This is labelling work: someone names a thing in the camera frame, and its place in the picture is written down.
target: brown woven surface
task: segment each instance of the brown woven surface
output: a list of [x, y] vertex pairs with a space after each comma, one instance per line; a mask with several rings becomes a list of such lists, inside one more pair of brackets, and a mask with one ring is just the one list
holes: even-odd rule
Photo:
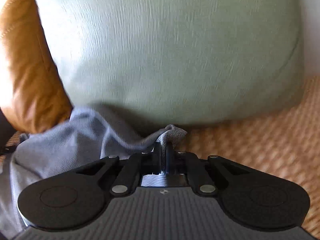
[[303, 228], [320, 238], [320, 77], [307, 79], [299, 106], [191, 130], [178, 149], [203, 159], [217, 154], [301, 185], [311, 198]]

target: light green leather surface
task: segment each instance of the light green leather surface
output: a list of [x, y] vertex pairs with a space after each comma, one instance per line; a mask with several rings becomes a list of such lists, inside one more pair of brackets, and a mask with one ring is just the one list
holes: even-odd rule
[[36, 0], [75, 105], [138, 130], [213, 124], [302, 95], [298, 0]]

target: gray ribbed panel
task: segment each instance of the gray ribbed panel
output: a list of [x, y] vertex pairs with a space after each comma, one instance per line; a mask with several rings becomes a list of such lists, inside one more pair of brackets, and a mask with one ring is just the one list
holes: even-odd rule
[[137, 188], [111, 201], [90, 225], [70, 232], [28, 228], [16, 240], [311, 240], [302, 228], [259, 232], [229, 219], [213, 198], [195, 195], [191, 188]]

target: white wall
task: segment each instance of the white wall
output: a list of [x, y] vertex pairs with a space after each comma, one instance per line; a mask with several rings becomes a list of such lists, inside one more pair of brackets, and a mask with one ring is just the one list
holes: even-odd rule
[[301, 0], [307, 73], [320, 74], [320, 0]]

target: green leather cushion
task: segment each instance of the green leather cushion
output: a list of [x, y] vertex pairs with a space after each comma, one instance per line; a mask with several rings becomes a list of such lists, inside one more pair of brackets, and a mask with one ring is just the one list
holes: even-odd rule
[[298, 0], [36, 0], [74, 105], [136, 129], [207, 125], [302, 96]]

